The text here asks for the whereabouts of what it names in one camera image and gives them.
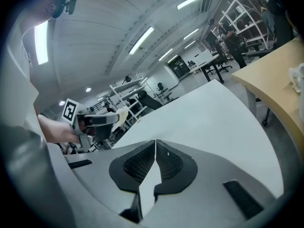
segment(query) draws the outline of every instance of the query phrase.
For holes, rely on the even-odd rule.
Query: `white metal shelf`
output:
[[[222,11],[223,16],[222,16],[222,18],[219,20],[219,22],[221,22],[224,18],[226,18],[226,19],[228,20],[228,22],[229,22],[229,25],[232,26],[232,27],[234,27],[234,29],[235,29],[235,31],[236,31],[236,34],[240,34],[240,33],[244,32],[245,30],[247,30],[247,29],[249,29],[249,28],[256,27],[256,29],[258,30],[260,36],[255,37],[255,38],[251,38],[251,39],[247,40],[246,42],[251,42],[251,41],[255,41],[255,40],[261,39],[261,40],[263,40],[263,43],[264,43],[264,45],[265,45],[265,47],[266,47],[266,49],[267,49],[267,48],[268,48],[267,43],[268,43],[269,31],[267,30],[267,34],[262,34],[262,32],[261,32],[261,30],[260,30],[258,24],[261,23],[261,22],[263,22],[263,20],[260,19],[260,20],[258,20],[258,21],[255,21],[255,20],[253,19],[253,17],[251,16],[251,14],[250,14],[251,12],[254,11],[254,12],[256,12],[257,14],[260,15],[258,9],[257,9],[257,8],[255,7],[255,5],[251,2],[251,0],[246,0],[246,1],[250,4],[251,7],[248,6],[248,5],[245,5],[245,4],[241,3],[240,1],[241,1],[241,0],[233,0],[233,1],[230,3],[230,5],[229,5],[229,7],[227,8],[227,10],[226,10],[226,11]],[[234,7],[233,5],[239,6],[239,7],[243,10],[243,11],[242,11],[234,20],[232,20],[231,17],[228,15],[228,13],[233,12],[234,10],[236,10],[236,7]],[[237,23],[237,21],[238,21],[239,19],[241,19],[241,18],[244,17],[244,16],[249,16],[249,18],[251,19],[252,23],[251,23],[250,25],[248,25],[247,27],[245,27],[244,29],[239,30],[238,27],[237,27],[237,25],[236,25],[236,23]]]
[[[265,36],[267,36],[267,34],[263,34],[261,36],[257,36],[257,37],[254,37],[254,38],[251,38],[249,40],[246,40],[246,42],[252,42],[252,41],[255,41],[255,40],[260,40],[260,39],[263,39]]]
[[[142,113],[143,110],[146,109],[147,107],[146,107],[146,106],[143,107],[139,112],[137,112],[137,113],[135,114],[135,113],[133,113],[133,111],[131,110],[131,108],[132,108],[133,106],[135,106],[136,104],[139,104],[140,106],[142,106],[142,104],[141,104],[138,100],[136,100],[135,103],[133,103],[132,105],[128,106],[127,103],[125,102],[125,100],[127,100],[128,98],[130,98],[132,95],[134,95],[134,94],[140,92],[140,91],[143,90],[146,86],[148,86],[150,89],[151,89],[151,87],[148,85],[147,82],[144,82],[144,86],[141,86],[141,87],[139,87],[139,88],[137,88],[137,89],[135,89],[135,90],[133,90],[133,91],[127,93],[126,95],[120,96],[120,95],[119,95],[119,92],[122,92],[122,91],[124,91],[124,90],[127,90],[128,88],[134,87],[134,86],[136,86],[138,83],[140,83],[141,81],[143,81],[143,78],[136,79],[136,80],[133,80],[133,81],[131,81],[131,82],[129,82],[129,83],[126,83],[126,84],[123,84],[123,85],[119,85],[119,86],[115,86],[115,87],[113,87],[112,85],[110,85],[110,88],[111,88],[112,92],[109,93],[109,95],[107,96],[108,99],[110,99],[110,97],[113,96],[113,95],[117,96],[117,98],[119,99],[119,102],[118,102],[117,104],[115,104],[115,105],[123,104],[123,106],[126,107],[126,108],[128,109],[128,111],[129,111],[130,114],[132,115],[132,123],[134,122],[134,120],[135,120],[135,121],[138,120],[137,116],[138,116],[140,113]]]
[[[129,92],[128,94],[126,94],[122,97],[122,100],[124,101],[124,100],[130,98],[132,95],[140,92],[143,88],[145,88],[145,86],[139,87],[138,89]]]
[[[261,23],[261,22],[263,22],[262,20],[258,20],[257,22],[256,22],[256,24],[259,24],[259,23]],[[249,28],[251,28],[251,27],[254,27],[254,26],[256,26],[254,23],[252,23],[252,24],[250,24],[250,25],[248,25],[247,27],[245,27],[244,29],[242,29],[242,30],[240,30],[239,32],[237,32],[237,34],[239,34],[239,33],[242,33],[242,32],[244,32],[245,30],[247,30],[247,29],[249,29]]]
[[[129,108],[131,109],[133,106],[135,106],[135,105],[138,104],[138,103],[139,103],[139,101],[136,100],[136,102],[133,103],[132,105],[130,105]]]
[[[125,83],[123,85],[119,85],[119,86],[115,86],[113,87],[113,89],[119,93],[119,92],[122,92],[124,90],[127,90],[129,88],[132,88],[133,86],[136,86],[138,83],[140,83],[141,81],[143,80],[143,78],[140,78],[140,79],[136,79],[136,80],[133,80],[131,82],[128,82],[128,83]],[[115,95],[114,91],[110,92],[109,94],[109,97]]]
[[[144,106],[138,113],[136,113],[135,114],[135,116],[138,116],[140,113],[142,113],[143,112],[143,110],[145,110],[147,107],[146,106]]]

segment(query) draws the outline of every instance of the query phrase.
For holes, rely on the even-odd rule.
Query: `floor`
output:
[[[245,88],[232,79],[232,73],[239,70],[239,65],[236,61],[228,61],[227,66],[232,66],[232,69],[229,69],[229,72],[222,71],[221,76],[225,81],[224,86],[226,86],[232,93],[234,93],[246,106],[248,105],[247,96]],[[209,74],[210,79],[217,79],[218,76],[214,72],[213,75]],[[180,83],[174,87],[172,92],[172,97],[180,97],[201,85],[207,83],[207,80],[202,72],[197,73],[196,75],[191,74],[190,76],[182,79]],[[257,120],[262,122],[266,115],[267,106],[263,102],[257,103]],[[270,113],[268,118],[268,125],[263,127],[270,142],[273,145],[273,148],[278,157],[285,191],[292,189],[295,186],[296,181],[299,179],[301,162],[298,158],[296,148],[290,139],[287,131],[282,126],[278,118]]]

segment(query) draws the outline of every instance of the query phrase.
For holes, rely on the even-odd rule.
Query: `black rubber pad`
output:
[[[263,210],[263,207],[237,180],[225,182],[223,185],[247,219],[254,217]]]
[[[90,160],[84,160],[84,161],[77,161],[77,162],[73,162],[73,163],[68,163],[68,165],[69,165],[69,167],[71,169],[82,167],[82,166],[89,165],[89,164],[92,164],[92,162]]]

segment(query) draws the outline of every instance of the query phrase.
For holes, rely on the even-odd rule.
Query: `fluorescent ceiling light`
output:
[[[170,53],[172,50],[173,50],[173,49],[171,48],[169,51],[167,51],[167,52],[165,53],[165,55],[163,55],[163,56],[159,59],[159,61],[161,61],[165,56],[167,56],[167,54]]]
[[[180,10],[181,8],[187,6],[188,4],[190,4],[194,1],[196,1],[196,0],[186,0],[186,1],[182,2],[180,5],[177,5],[177,9]]]
[[[47,29],[47,21],[35,26],[35,48],[39,65],[48,62]]]
[[[187,36],[184,38],[184,40],[187,39],[190,35],[192,35],[193,33],[195,33],[195,32],[198,31],[198,30],[199,30],[199,29],[197,28],[195,31],[191,32],[189,35],[187,35]]]
[[[140,47],[140,45],[147,39],[147,37],[154,31],[153,27],[148,28],[148,30],[139,38],[139,40],[135,43],[134,47],[131,49],[129,54],[133,55],[135,51]]]
[[[146,77],[142,82],[141,82],[141,84],[144,82],[144,81],[146,81],[148,79],[148,77]]]
[[[172,57],[169,61],[168,61],[168,63],[170,63],[174,58],[176,58],[178,55],[175,55],[174,57]]]
[[[191,46],[194,42],[195,42],[195,41],[193,41],[193,42],[191,42],[189,45],[187,45],[187,46],[185,47],[185,49],[188,48],[189,46]]]

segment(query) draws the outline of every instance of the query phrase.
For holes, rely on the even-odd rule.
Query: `light wood tabletop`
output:
[[[300,94],[292,88],[289,68],[304,62],[304,45],[295,38],[233,73],[233,78],[260,98],[279,118],[304,161],[304,123],[299,116]]]

